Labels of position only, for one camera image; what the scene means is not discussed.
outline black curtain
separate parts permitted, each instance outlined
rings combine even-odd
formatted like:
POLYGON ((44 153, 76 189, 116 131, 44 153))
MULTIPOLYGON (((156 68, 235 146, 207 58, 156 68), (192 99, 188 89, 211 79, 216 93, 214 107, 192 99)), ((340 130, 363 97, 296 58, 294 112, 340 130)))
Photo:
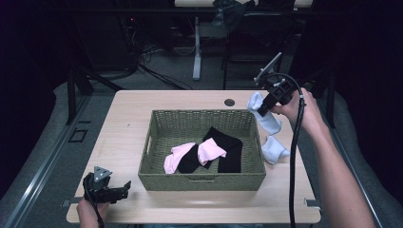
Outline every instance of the black curtain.
POLYGON ((314 10, 352 14, 308 20, 290 74, 303 78, 326 67, 336 73, 365 160, 403 204, 402 3, 316 0, 314 10))
POLYGON ((69 69, 64 35, 36 1, 0 3, 0 197, 38 141, 69 69))

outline basket handle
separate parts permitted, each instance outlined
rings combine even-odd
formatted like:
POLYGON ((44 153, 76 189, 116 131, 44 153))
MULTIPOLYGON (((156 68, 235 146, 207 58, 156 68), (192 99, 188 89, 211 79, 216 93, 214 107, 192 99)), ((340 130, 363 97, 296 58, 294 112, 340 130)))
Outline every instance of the basket handle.
POLYGON ((145 150, 145 154, 147 154, 147 155, 149 154, 151 143, 152 143, 152 137, 150 136, 145 141, 146 148, 144 150, 145 150))
POLYGON ((189 182, 215 182, 216 177, 188 177, 189 182))

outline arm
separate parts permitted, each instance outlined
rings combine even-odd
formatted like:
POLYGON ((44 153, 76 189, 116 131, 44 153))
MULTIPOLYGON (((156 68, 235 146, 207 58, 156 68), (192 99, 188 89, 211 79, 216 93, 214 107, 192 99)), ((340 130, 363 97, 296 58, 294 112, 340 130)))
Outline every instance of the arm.
MULTIPOLYGON (((101 215, 101 218, 105 220, 106 218, 106 212, 107 212, 107 207, 109 206, 109 203, 98 203, 98 212, 101 215)), ((85 200, 82 198, 78 205, 77 205, 77 213, 78 217, 80 220, 80 227, 81 228, 98 228, 98 218, 97 215, 95 214, 95 210, 92 207, 91 203, 89 201, 85 200)))
MULTIPOLYGON (((321 200, 331 227, 374 227, 367 202, 336 149, 329 128, 320 115, 317 101, 310 92, 304 88, 302 91, 306 103, 302 127, 312 138, 316 149, 321 200)), ((299 94, 296 91, 289 104, 275 106, 271 111, 295 122, 298 102, 299 94)))

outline gripper camera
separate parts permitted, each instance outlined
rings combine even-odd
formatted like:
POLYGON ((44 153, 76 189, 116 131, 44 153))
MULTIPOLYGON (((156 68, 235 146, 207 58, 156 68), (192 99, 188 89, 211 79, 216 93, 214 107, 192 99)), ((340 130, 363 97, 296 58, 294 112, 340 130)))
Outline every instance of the gripper camera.
POLYGON ((127 199, 131 181, 120 188, 109 188, 111 171, 95 166, 94 173, 89 173, 83 179, 85 190, 84 198, 93 203, 116 203, 121 199, 127 199))
POLYGON ((276 103, 287 105, 292 99, 292 93, 297 87, 283 74, 276 73, 273 70, 274 65, 281 56, 281 52, 270 61, 270 63, 260 71, 260 74, 254 79, 256 85, 266 89, 269 94, 264 98, 258 113, 260 116, 266 115, 276 103))

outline white sock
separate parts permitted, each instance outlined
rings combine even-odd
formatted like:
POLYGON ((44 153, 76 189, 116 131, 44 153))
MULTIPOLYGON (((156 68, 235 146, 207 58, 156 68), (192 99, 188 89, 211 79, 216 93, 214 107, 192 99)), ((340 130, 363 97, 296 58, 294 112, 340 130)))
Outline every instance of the white sock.
POLYGON ((261 147, 261 152, 263 158, 271 164, 277 164, 278 159, 290 156, 290 151, 273 136, 267 137, 267 142, 261 147))
POLYGON ((256 120, 267 132, 269 132, 269 135, 275 135, 281 130, 281 120, 275 119, 270 111, 267 112, 264 117, 260 116, 258 109, 262 103, 263 97, 259 92, 255 92, 255 94, 253 94, 249 99, 247 109, 255 115, 256 120))

